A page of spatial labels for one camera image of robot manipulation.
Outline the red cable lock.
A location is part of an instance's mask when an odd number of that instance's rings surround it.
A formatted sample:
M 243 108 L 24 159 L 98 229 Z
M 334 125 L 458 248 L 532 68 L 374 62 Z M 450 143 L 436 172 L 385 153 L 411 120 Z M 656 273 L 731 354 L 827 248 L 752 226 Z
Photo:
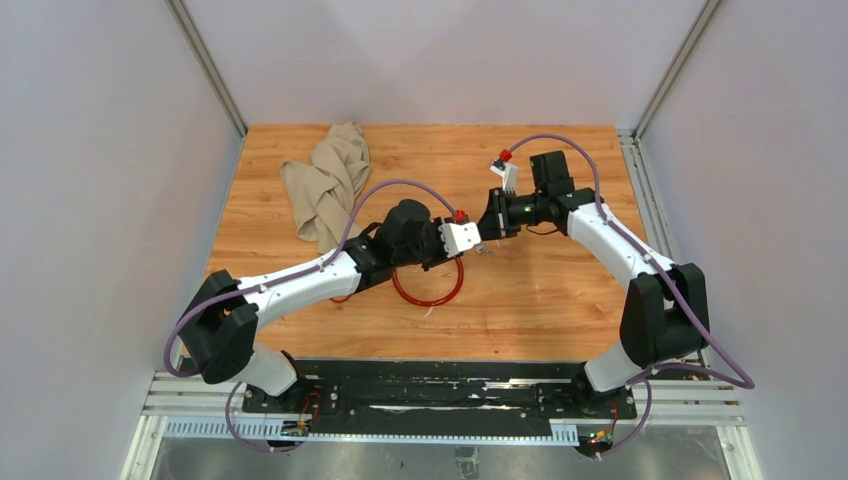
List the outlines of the red cable lock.
M 429 272 L 406 269 L 392 275 L 396 293 L 407 303 L 424 308 L 435 308 L 454 300 L 465 281 L 463 260 L 451 261 Z

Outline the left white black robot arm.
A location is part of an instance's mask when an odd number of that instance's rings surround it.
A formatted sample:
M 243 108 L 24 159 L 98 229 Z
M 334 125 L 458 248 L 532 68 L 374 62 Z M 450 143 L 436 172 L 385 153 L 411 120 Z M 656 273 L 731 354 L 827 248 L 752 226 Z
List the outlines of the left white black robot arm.
M 305 403 L 306 386 L 287 354 L 257 341 L 260 330 L 304 307 L 385 283 L 401 267 L 447 263 L 480 240 L 465 215 L 432 217 L 422 203 L 403 200 L 383 221 L 315 260 L 240 279 L 213 273 L 187 308 L 179 337 L 205 383 L 256 387 L 279 411 L 293 413 Z

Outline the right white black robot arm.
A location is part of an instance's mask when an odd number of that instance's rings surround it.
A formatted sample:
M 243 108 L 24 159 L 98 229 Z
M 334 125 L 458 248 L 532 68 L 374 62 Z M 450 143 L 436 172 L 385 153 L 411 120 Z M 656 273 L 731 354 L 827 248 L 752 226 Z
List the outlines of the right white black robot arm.
M 510 152 L 492 162 L 502 184 L 490 190 L 478 229 L 484 241 L 501 240 L 550 223 L 585 247 L 625 290 L 617 342 L 583 363 L 571 381 L 574 408 L 594 417 L 631 378 L 706 347 L 705 276 L 696 265 L 677 264 L 634 236 L 595 190 L 576 188 L 563 152 L 535 155 L 530 163 L 534 190 L 518 195 Z

